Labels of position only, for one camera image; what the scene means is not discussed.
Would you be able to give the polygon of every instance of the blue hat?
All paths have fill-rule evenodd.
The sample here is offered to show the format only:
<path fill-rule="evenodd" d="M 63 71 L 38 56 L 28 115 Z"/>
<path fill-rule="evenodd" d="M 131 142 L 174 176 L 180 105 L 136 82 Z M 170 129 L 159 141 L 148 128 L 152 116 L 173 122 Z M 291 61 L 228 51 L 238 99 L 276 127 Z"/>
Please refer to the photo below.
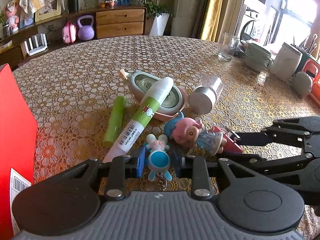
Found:
<path fill-rule="evenodd" d="M 176 128 L 177 121 L 179 121 L 182 118 L 184 118 L 183 113 L 181 111 L 178 111 L 177 117 L 165 124 L 163 132 L 168 138 L 171 137 L 173 130 Z"/>

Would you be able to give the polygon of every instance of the pink doll figurine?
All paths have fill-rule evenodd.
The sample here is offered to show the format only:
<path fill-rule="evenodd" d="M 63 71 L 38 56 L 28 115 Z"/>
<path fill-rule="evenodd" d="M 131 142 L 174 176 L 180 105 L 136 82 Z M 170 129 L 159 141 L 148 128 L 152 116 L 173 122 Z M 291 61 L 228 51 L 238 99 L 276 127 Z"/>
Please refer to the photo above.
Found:
<path fill-rule="evenodd" d="M 203 129 L 201 120 L 184 117 L 180 111 L 176 118 L 167 122 L 164 134 L 183 147 L 194 148 L 197 145 L 212 156 L 222 153 L 223 146 L 227 143 L 222 132 L 207 131 Z"/>
<path fill-rule="evenodd" d="M 10 28 L 12 29 L 12 33 L 15 33 L 19 28 L 18 28 L 18 22 L 19 22 L 19 17 L 16 16 L 18 11 L 18 4 L 14 3 L 13 6 L 10 7 L 5 7 L 4 12 L 7 15 L 7 24 L 9 24 Z"/>

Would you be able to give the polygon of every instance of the toy figurine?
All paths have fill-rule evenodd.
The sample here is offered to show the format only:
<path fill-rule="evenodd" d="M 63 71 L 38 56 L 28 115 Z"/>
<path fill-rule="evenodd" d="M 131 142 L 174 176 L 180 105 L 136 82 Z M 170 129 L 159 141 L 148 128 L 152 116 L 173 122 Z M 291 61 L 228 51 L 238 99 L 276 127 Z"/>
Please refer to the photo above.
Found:
<path fill-rule="evenodd" d="M 156 175 L 164 176 L 167 181 L 171 181 L 172 177 L 168 172 L 170 168 L 170 158 L 166 151 L 169 150 L 167 145 L 168 138 L 164 134 L 159 135 L 159 138 L 153 134 L 147 135 L 146 149 L 150 151 L 149 157 L 146 159 L 145 165 L 151 170 L 148 179 L 154 181 Z"/>
<path fill-rule="evenodd" d="M 227 144 L 222 131 L 213 132 L 203 129 L 201 120 L 184 117 L 180 111 L 178 117 L 167 122 L 164 133 L 183 147 L 194 148 L 197 145 L 212 156 L 222 153 L 223 147 Z"/>
<path fill-rule="evenodd" d="M 12 29 L 12 33 L 18 31 L 18 22 L 19 17 L 16 16 L 18 12 L 18 3 L 12 3 L 9 7 L 4 8 L 4 12 L 7 15 L 7 24 L 9 24 L 10 28 Z"/>

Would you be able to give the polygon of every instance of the robotic arm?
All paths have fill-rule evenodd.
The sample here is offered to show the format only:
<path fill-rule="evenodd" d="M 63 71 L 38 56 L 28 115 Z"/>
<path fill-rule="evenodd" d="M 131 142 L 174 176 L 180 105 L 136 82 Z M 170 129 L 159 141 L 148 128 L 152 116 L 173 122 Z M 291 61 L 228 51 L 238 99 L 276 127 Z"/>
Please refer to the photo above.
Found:
<path fill-rule="evenodd" d="M 144 146 L 112 163 L 87 160 L 17 195 L 12 212 L 21 232 L 14 239 L 303 239 L 295 229 L 304 204 L 319 205 L 319 136 L 319 117 L 232 136 L 239 145 L 302 148 L 300 156 L 274 161 L 223 153 L 212 163 L 173 145 L 172 164 L 178 177 L 192 179 L 191 193 L 126 194 L 124 179 L 142 175 Z M 219 195 L 209 177 L 217 178 Z"/>

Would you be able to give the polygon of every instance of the table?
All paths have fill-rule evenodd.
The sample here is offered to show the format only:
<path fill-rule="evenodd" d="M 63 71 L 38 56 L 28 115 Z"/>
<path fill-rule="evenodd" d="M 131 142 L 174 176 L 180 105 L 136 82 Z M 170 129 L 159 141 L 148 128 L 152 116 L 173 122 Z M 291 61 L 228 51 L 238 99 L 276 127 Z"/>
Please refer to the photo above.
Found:
<path fill-rule="evenodd" d="M 178 37 L 130 36 L 80 43 L 30 60 L 13 72 L 29 108 L 38 121 L 35 182 L 40 182 L 89 157 L 103 159 L 108 149 L 102 139 L 114 99 L 128 99 L 124 124 L 137 107 L 119 70 L 145 71 L 159 78 L 170 76 L 188 94 L 206 74 L 217 74 L 224 89 L 209 114 L 200 116 L 206 127 L 217 124 L 235 131 L 259 131 L 273 119 L 319 114 L 310 100 L 301 100 L 290 87 L 267 72 L 256 73 L 234 58 L 217 57 L 219 45 Z M 187 117 L 196 117 L 189 108 Z M 161 134 L 164 124 L 152 120 L 136 145 L 146 135 Z M 268 160 L 299 154 L 294 147 L 268 145 L 246 147 Z M 141 182 L 144 189 L 158 184 Z M 190 190 L 188 179 L 175 179 L 167 190 Z M 139 189 L 138 179 L 128 179 L 129 189 Z M 319 233 L 320 218 L 306 206 L 298 231 L 306 239 Z"/>

